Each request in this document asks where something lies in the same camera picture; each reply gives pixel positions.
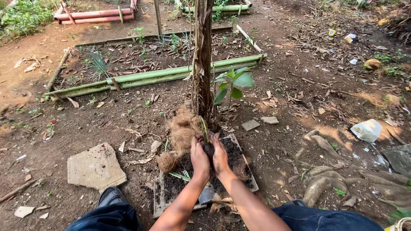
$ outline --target forearm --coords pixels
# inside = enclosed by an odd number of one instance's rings
[[[160,218],[151,227],[151,231],[181,231],[184,230],[191,216],[201,191],[207,181],[193,176],[178,197],[164,211]]]
[[[287,224],[246,188],[232,171],[221,173],[219,179],[250,231],[291,231]]]

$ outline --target black shoe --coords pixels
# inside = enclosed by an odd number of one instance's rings
[[[100,195],[98,208],[122,202],[127,202],[123,193],[116,186],[110,186]]]
[[[295,206],[301,206],[301,207],[307,207],[304,202],[300,199],[294,199],[292,201],[289,201],[287,203],[283,204],[284,206],[289,206],[289,205],[295,205]]]

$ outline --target green bamboo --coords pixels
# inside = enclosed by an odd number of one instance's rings
[[[212,11],[213,12],[217,12],[217,11],[236,11],[238,12],[240,10],[241,7],[241,11],[243,10],[248,10],[248,5],[228,5],[228,6],[217,6],[217,7],[212,7]],[[185,7],[185,12],[189,12],[188,7]],[[191,7],[190,8],[190,12],[194,12],[195,8]]]
[[[228,60],[222,60],[214,63],[215,73],[228,71],[230,66],[234,69],[241,67],[250,67],[256,65],[261,56],[267,57],[267,54],[252,55],[243,58],[234,58]],[[178,79],[184,79],[188,76],[188,73],[192,71],[192,66],[177,67],[171,69],[164,69],[152,72],[137,73],[131,75],[124,75],[114,77],[121,89],[132,88],[137,86],[149,85],[154,83],[168,82]],[[61,98],[75,97],[80,95],[91,94],[110,89],[111,78],[96,83],[90,83],[73,88],[57,90],[53,92],[45,93],[44,95],[58,94]]]

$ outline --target soil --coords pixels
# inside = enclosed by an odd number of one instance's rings
[[[82,2],[105,9],[100,5],[103,4],[100,1]],[[411,141],[411,120],[406,110],[402,109],[408,108],[411,97],[410,91],[406,89],[409,86],[409,70],[404,70],[403,75],[392,76],[378,74],[378,71],[368,71],[362,67],[367,59],[377,54],[395,57],[398,49],[402,49],[402,53],[408,53],[406,47],[395,38],[389,37],[386,31],[375,24],[374,18],[378,18],[375,12],[383,12],[383,7],[358,9],[338,5],[339,3],[340,1],[334,1],[321,7],[321,2],[314,1],[256,0],[253,1],[250,14],[241,15],[239,18],[240,26],[255,38],[268,57],[262,65],[250,72],[254,77],[255,87],[242,89],[244,97],[233,100],[236,104],[233,107],[234,111],[230,112],[233,117],[225,126],[235,130],[233,133],[260,188],[256,195],[268,207],[280,206],[287,202],[285,190],[293,198],[301,198],[304,194],[307,186],[305,181],[297,179],[288,183],[288,178],[296,174],[294,167],[297,168],[298,174],[301,174],[304,168],[287,162],[286,159],[293,160],[294,155],[304,148],[300,156],[302,161],[313,165],[325,164],[322,157],[327,157],[327,153],[319,149],[315,143],[303,138],[310,130],[318,129],[330,144],[342,148],[342,151],[351,157],[352,163],[371,171],[387,171],[389,166],[380,156],[381,150],[400,145],[388,133],[387,127],[407,143]],[[100,23],[100,28],[110,29],[97,30],[94,27],[96,24],[62,26],[52,23],[44,27],[43,33],[0,47],[0,109],[2,110],[4,105],[9,106],[9,110],[2,113],[0,118],[0,148],[7,148],[7,151],[0,152],[0,184],[3,185],[0,195],[24,184],[27,174],[31,174],[33,178],[44,178],[40,186],[31,187],[0,204],[3,215],[2,230],[64,230],[70,223],[96,208],[99,198],[97,190],[67,183],[67,158],[104,142],[108,142],[116,150],[120,166],[128,179],[120,189],[135,207],[144,229],[149,229],[154,224],[154,195],[151,190],[142,186],[152,184],[158,176],[159,169],[155,161],[128,165],[132,160],[145,159],[147,154],[120,152],[117,149],[126,141],[126,147],[149,152],[153,140],[159,139],[150,134],[159,136],[164,144],[169,138],[166,121],[175,115],[178,106],[190,99],[191,89],[187,88],[187,83],[173,81],[130,88],[122,92],[107,91],[76,97],[74,100],[80,104],[78,109],[69,101],[36,101],[36,98],[41,99],[44,93],[43,84],[48,82],[57,67],[63,49],[81,42],[126,37],[130,30],[136,27],[144,27],[147,34],[157,33],[152,1],[143,0],[138,4],[139,9],[142,7],[148,12],[142,14],[139,10],[136,13],[136,20],[124,25],[119,22]],[[161,3],[160,9],[162,24],[168,32],[169,29],[188,30],[189,23],[186,18],[171,20],[174,5]],[[213,24],[222,25],[228,25],[227,20]],[[332,38],[328,36],[329,28],[334,28],[337,32]],[[349,33],[355,33],[358,39],[352,44],[341,43],[344,42],[344,36]],[[230,42],[234,38],[242,38],[231,33],[225,36]],[[39,45],[45,39],[47,40],[44,45]],[[241,56],[257,54],[254,50],[243,50],[243,47],[239,48],[238,45],[229,44],[227,50],[234,54],[238,52],[239,55],[243,52]],[[387,50],[375,48],[373,45],[385,46]],[[120,47],[124,51],[131,51],[127,45],[118,45],[118,48]],[[220,52],[213,54],[214,61],[230,55],[223,53],[225,48],[218,45],[214,47]],[[103,51],[108,49],[104,46],[98,48]],[[45,55],[48,55],[48,58],[40,59]],[[173,63],[184,66],[188,63],[181,57],[167,57],[165,60],[166,56],[157,58],[154,53],[148,55],[152,55],[148,58],[152,58],[153,62],[161,63],[161,66],[158,66],[161,68],[167,68],[169,65],[173,67]],[[23,70],[31,65],[30,62],[24,62],[20,67],[14,68],[18,60],[30,56],[39,59],[40,68],[23,73]],[[140,64],[140,57],[135,56],[135,64]],[[81,72],[82,58],[87,57],[77,57],[73,54],[69,57],[67,69],[73,69],[69,73]],[[357,65],[349,63],[353,58],[358,59]],[[382,66],[396,67],[400,64],[409,64],[409,60],[394,58]],[[123,72],[128,71],[126,67],[118,68]],[[71,77],[65,70],[60,78]],[[261,99],[267,97],[267,91],[278,100],[277,107],[268,107],[262,102]],[[159,95],[159,100],[146,107],[144,101],[150,99],[151,94]],[[387,102],[386,96],[389,94],[398,97],[401,107],[393,105],[393,102]],[[106,104],[97,109],[96,105],[99,102]],[[222,122],[225,122],[223,113],[226,113],[224,109],[227,106],[228,99],[219,106],[223,115]],[[318,115],[319,107],[324,107],[326,112]],[[272,115],[277,117],[279,124],[268,125],[260,120],[263,116]],[[241,124],[254,118],[261,124],[258,128],[249,132],[241,128]],[[380,121],[383,126],[374,146],[359,140],[349,131],[356,122],[371,118]],[[388,118],[395,121],[398,127],[388,125],[385,122]],[[229,134],[229,128],[222,131]],[[127,131],[129,129],[136,130],[144,136],[137,137]],[[44,131],[52,134],[50,139],[43,138]],[[338,169],[337,172],[344,177],[360,177],[351,166]],[[383,196],[380,193],[374,194],[372,188],[360,184],[353,187],[350,188],[350,194],[357,196],[361,201],[358,200],[348,209],[370,217],[383,227],[388,226],[384,215],[395,209],[378,201],[377,199]],[[42,204],[51,207],[47,211],[35,211],[23,219],[14,216],[14,211],[19,206],[39,207]],[[342,206],[342,197],[335,192],[323,193],[315,207],[325,207],[329,210],[347,209]],[[46,212],[50,213],[47,219],[38,218]],[[203,224],[207,224],[213,230],[222,230],[222,225],[226,230],[246,230],[243,221],[225,224],[220,219],[224,216],[239,218],[238,215],[229,212],[230,210],[225,207],[218,211],[213,206],[195,211],[190,218],[195,224],[188,224],[187,230],[208,229]]]

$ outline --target coconut husk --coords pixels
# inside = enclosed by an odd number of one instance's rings
[[[157,157],[158,167],[162,172],[169,173],[174,170],[179,159],[176,154],[176,151],[163,152]]]
[[[171,130],[171,145],[177,152],[177,156],[188,153],[193,136],[202,133],[201,119],[186,107],[180,107],[177,115],[168,123]]]

